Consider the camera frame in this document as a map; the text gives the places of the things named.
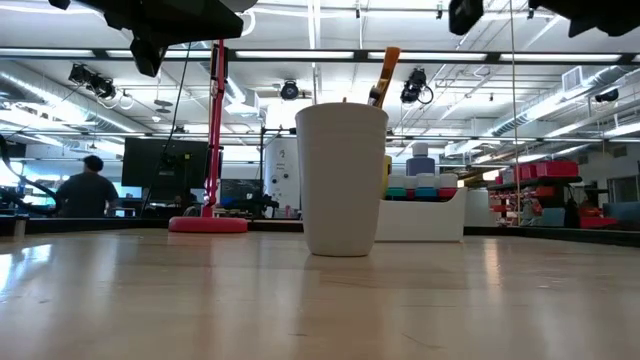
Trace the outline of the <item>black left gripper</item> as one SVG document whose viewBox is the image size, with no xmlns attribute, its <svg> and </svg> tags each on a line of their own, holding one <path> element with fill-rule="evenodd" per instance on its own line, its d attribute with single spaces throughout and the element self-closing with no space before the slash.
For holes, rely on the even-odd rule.
<svg viewBox="0 0 640 360">
<path fill-rule="evenodd" d="M 109 27 L 130 30 L 136 38 L 156 43 L 188 42 L 185 24 L 192 12 L 180 0 L 74 0 L 100 12 Z M 192 21 L 192 40 L 220 40 L 241 36 L 243 20 L 222 0 L 199 0 Z"/>
</svg>

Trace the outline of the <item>white plastic cup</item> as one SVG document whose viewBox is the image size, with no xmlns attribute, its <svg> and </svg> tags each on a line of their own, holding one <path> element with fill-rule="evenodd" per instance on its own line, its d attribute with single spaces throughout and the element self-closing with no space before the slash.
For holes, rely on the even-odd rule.
<svg viewBox="0 0 640 360">
<path fill-rule="evenodd" d="M 359 103 L 295 115 L 304 238 L 314 255 L 370 253 L 383 193 L 388 115 Z"/>
</svg>

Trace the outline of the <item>large periwinkle blue paint bottle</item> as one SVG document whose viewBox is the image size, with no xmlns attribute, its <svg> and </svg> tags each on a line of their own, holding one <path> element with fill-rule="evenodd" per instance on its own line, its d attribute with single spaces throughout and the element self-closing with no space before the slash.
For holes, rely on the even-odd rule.
<svg viewBox="0 0 640 360">
<path fill-rule="evenodd" d="M 427 143 L 415 143 L 412 146 L 412 157 L 406 161 L 406 175 L 434 174 L 435 160 L 429 156 Z"/>
</svg>

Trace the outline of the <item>small cyan paint bottle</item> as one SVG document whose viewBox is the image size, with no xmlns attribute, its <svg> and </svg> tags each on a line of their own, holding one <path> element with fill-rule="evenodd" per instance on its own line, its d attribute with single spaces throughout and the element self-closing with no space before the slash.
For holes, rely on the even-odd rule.
<svg viewBox="0 0 640 360">
<path fill-rule="evenodd" d="M 416 175 L 415 197 L 419 200 L 431 201 L 438 196 L 437 177 L 433 173 L 420 173 Z"/>
</svg>

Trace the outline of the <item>large black monitor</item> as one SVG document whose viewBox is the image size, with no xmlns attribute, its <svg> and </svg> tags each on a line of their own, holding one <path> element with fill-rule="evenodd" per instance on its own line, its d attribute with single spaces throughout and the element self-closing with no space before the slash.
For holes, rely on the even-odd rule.
<svg viewBox="0 0 640 360">
<path fill-rule="evenodd" d="M 128 138 L 121 183 L 130 187 L 204 189 L 210 161 L 207 142 Z"/>
</svg>

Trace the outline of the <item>white cylindrical tank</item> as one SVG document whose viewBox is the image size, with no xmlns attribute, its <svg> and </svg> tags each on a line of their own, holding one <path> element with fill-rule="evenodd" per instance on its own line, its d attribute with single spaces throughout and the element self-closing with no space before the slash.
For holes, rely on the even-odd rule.
<svg viewBox="0 0 640 360">
<path fill-rule="evenodd" d="M 265 192 L 278 207 L 271 215 L 276 219 L 299 217 L 300 171 L 297 140 L 275 138 L 265 148 Z"/>
</svg>

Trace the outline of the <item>small dark monitor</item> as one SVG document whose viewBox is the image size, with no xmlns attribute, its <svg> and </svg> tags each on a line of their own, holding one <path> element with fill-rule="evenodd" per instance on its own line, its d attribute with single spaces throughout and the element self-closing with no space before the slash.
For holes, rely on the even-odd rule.
<svg viewBox="0 0 640 360">
<path fill-rule="evenodd" d="M 259 193 L 259 179 L 222 179 L 220 182 L 220 202 L 245 200 Z"/>
</svg>

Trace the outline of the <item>red desk lamp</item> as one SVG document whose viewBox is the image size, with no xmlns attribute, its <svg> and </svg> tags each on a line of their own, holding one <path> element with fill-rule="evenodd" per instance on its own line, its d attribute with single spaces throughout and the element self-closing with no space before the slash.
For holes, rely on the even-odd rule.
<svg viewBox="0 0 640 360">
<path fill-rule="evenodd" d="M 222 0 L 239 17 L 251 10 L 258 0 Z M 210 49 L 210 80 L 208 95 L 208 134 L 207 143 L 211 161 L 209 175 L 205 180 L 203 203 L 199 206 L 197 216 L 182 215 L 169 221 L 169 230 L 181 233 L 245 233 L 248 224 L 238 218 L 219 218 L 214 215 L 216 209 L 216 192 L 220 173 L 220 135 L 222 123 L 222 106 L 224 105 L 226 78 L 228 75 L 228 49 L 224 45 L 226 39 L 207 40 L 212 43 Z"/>
</svg>

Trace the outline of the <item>person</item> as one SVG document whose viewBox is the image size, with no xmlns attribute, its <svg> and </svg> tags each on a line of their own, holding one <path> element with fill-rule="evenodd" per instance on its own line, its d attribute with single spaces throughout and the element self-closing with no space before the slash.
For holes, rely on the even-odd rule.
<svg viewBox="0 0 640 360">
<path fill-rule="evenodd" d="M 95 155 L 83 159 L 83 171 L 70 176 L 57 190 L 62 218 L 104 218 L 119 199 L 113 183 L 100 172 L 103 160 Z"/>
</svg>

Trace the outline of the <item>white plastic caddy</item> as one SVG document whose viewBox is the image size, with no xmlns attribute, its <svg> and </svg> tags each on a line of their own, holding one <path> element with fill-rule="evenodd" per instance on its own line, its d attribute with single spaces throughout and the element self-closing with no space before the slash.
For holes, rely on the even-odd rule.
<svg viewBox="0 0 640 360">
<path fill-rule="evenodd" d="M 376 242 L 461 242 L 464 237 L 467 189 L 446 202 L 381 200 Z"/>
</svg>

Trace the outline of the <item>white cabinet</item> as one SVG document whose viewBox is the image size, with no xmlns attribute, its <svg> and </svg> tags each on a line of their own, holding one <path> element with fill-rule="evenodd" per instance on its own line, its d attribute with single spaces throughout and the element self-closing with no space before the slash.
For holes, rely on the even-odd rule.
<svg viewBox="0 0 640 360">
<path fill-rule="evenodd" d="M 495 226 L 495 217 L 490 208 L 489 192 L 486 189 L 467 191 L 464 225 L 466 227 Z"/>
</svg>

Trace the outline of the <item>red bin shelf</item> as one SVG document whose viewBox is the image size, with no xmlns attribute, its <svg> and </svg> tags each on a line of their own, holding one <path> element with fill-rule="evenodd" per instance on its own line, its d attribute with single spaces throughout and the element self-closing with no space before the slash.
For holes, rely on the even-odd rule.
<svg viewBox="0 0 640 360">
<path fill-rule="evenodd" d="M 602 192 L 583 182 L 570 160 L 518 164 L 501 170 L 488 187 L 490 210 L 499 226 L 605 229 L 618 220 L 600 205 Z"/>
</svg>

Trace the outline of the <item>black metal rack frame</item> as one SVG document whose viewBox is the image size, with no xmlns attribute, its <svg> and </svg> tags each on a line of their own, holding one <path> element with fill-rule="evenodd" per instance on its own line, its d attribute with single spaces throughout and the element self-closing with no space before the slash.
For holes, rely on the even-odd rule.
<svg viewBox="0 0 640 360">
<path fill-rule="evenodd" d="M 268 145 L 268 143 L 270 141 L 272 141 L 273 139 L 275 139 L 275 138 L 293 138 L 293 139 L 296 139 L 295 128 L 289 128 L 289 129 L 262 128 L 261 129 L 261 137 L 260 137 L 260 144 L 259 144 L 259 150 L 260 150 L 260 178 L 261 178 L 262 185 L 263 185 L 262 192 L 265 195 L 267 195 L 266 192 L 265 192 L 265 184 L 264 184 L 265 148 Z M 278 207 L 278 203 L 277 203 L 277 206 L 275 208 L 272 208 L 269 211 L 268 217 L 272 218 L 271 215 L 273 214 L 274 210 L 277 207 Z"/>
</svg>

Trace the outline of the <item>overhead frame bar with lights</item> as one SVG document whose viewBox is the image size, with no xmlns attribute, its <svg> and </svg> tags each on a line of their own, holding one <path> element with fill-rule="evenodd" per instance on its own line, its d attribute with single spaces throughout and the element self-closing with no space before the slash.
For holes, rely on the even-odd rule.
<svg viewBox="0 0 640 360">
<path fill-rule="evenodd" d="M 229 49 L 231 62 L 321 62 L 378 63 L 382 50 L 258 50 Z M 128 49 L 72 49 L 0 47 L 0 59 L 125 61 L 133 58 Z M 488 64 L 506 65 L 640 65 L 640 53 L 554 53 L 554 52 L 470 52 L 418 51 L 400 52 L 401 63 L 415 64 Z"/>
</svg>

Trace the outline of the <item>silver ceiling duct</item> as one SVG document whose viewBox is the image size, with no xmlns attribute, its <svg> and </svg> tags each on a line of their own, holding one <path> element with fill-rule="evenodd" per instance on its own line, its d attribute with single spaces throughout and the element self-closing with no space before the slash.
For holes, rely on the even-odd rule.
<svg viewBox="0 0 640 360">
<path fill-rule="evenodd" d="M 82 95 L 78 90 L 64 86 L 42 77 L 30 70 L 10 72 L 0 67 L 0 82 L 16 86 L 28 95 L 33 95 L 36 102 L 50 109 L 54 115 L 71 123 L 83 120 L 106 122 L 110 126 L 126 133 L 150 133 L 151 129 L 115 110 L 107 109 L 97 100 Z"/>
<path fill-rule="evenodd" d="M 539 120 L 576 101 L 616 89 L 638 72 L 640 66 L 614 65 L 584 75 L 583 67 L 577 66 L 562 75 L 560 86 L 525 102 L 495 120 L 485 135 L 501 137 L 516 127 Z"/>
</svg>

